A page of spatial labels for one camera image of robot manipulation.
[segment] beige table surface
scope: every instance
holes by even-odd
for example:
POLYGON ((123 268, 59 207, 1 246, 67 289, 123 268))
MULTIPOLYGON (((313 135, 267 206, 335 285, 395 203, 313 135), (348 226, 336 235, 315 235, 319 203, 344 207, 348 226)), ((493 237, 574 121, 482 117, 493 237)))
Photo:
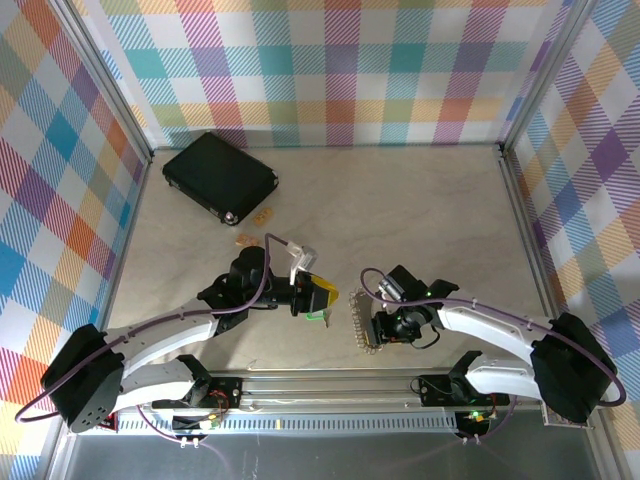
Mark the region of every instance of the beige table surface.
MULTIPOLYGON (((274 210, 263 228, 250 217, 222 225, 170 188, 161 168, 176 153, 159 152, 151 166, 110 327, 195 297, 228 271, 239 233, 267 231, 318 251, 314 273, 342 294, 331 326, 291 317, 287 308, 253 311, 230 332, 182 350, 210 369, 449 367, 468 350, 498 351, 444 332, 429 350, 390 346, 366 355, 356 345, 348 297, 367 266, 389 271, 400 263, 427 284, 443 278, 479 301, 542 313, 489 146, 254 150, 280 176, 261 205, 274 210)), ((276 274, 287 275, 289 258, 274 245, 276 274)), ((425 340, 431 335, 426 330, 425 340)))

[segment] black zipper case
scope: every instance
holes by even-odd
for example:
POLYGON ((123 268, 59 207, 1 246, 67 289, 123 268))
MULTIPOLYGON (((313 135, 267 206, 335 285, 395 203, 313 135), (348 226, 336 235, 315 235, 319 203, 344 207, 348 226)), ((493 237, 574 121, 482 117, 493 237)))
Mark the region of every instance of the black zipper case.
POLYGON ((169 185, 227 225, 237 225, 278 186, 278 175, 260 160, 210 132, 162 169, 169 185))

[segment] small orange cracker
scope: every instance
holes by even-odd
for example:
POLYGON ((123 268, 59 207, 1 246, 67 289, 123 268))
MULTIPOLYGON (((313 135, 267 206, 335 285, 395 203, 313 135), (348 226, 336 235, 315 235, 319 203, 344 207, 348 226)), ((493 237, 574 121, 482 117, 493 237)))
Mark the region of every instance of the small orange cracker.
POLYGON ((236 238, 236 245, 238 245, 239 247, 257 247, 258 245, 260 245, 260 240, 258 240, 256 237, 241 233, 240 235, 238 235, 238 238, 236 238))
POLYGON ((253 223, 258 227, 261 227, 267 223, 271 217, 273 217, 273 210, 269 207, 263 208, 260 210, 260 213, 253 217, 253 223))

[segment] plaid wallpaper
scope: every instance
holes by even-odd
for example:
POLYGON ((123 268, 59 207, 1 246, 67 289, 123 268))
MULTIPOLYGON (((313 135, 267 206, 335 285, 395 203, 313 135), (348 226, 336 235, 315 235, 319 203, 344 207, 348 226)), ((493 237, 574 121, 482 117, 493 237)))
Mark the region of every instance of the plaid wallpaper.
POLYGON ((18 480, 48 422, 13 417, 100 317, 143 160, 45 0, 0 0, 0 65, 0 478, 18 480))
POLYGON ((75 0, 147 135, 495 142, 571 0, 75 0))
POLYGON ((516 148, 563 308, 591 325, 630 402, 613 409, 640 478, 640 3, 601 0, 516 148))

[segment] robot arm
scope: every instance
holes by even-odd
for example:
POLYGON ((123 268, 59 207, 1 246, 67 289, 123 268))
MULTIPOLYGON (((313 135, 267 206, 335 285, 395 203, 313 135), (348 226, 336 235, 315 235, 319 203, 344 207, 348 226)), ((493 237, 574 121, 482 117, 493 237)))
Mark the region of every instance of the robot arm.
POLYGON ((93 325, 73 332, 41 378, 45 389, 53 389, 51 400, 71 431, 83 432, 112 411, 154 400, 191 406, 206 403, 211 377, 195 357, 181 355, 168 363, 149 363, 231 330, 248 318, 252 299, 269 310, 287 305, 293 316, 330 306, 338 297, 335 287, 306 271, 315 252, 291 243, 287 250, 294 259, 286 277, 268 269, 265 282, 267 252, 247 247, 231 263, 229 273, 170 312, 106 332, 93 325))
POLYGON ((446 300, 458 290, 457 285, 436 280, 427 286, 401 265, 384 275, 378 289, 384 310, 373 313, 369 307, 367 314, 367 307, 357 305, 363 292, 354 302, 357 336, 370 353, 384 344, 413 344, 422 337, 421 327, 431 325, 472 335, 516 357, 495 359, 480 351, 467 352, 449 374, 458 401, 470 402, 490 393, 527 396, 543 400, 573 422, 584 423, 603 396, 609 399, 617 393, 609 376, 591 360, 555 336, 532 328, 543 325, 547 332, 577 343, 615 374, 615 365, 578 317, 563 313, 557 319, 531 318, 528 324, 516 325, 508 321, 508 312, 476 309, 474 300, 465 301, 459 294, 455 300, 446 300))

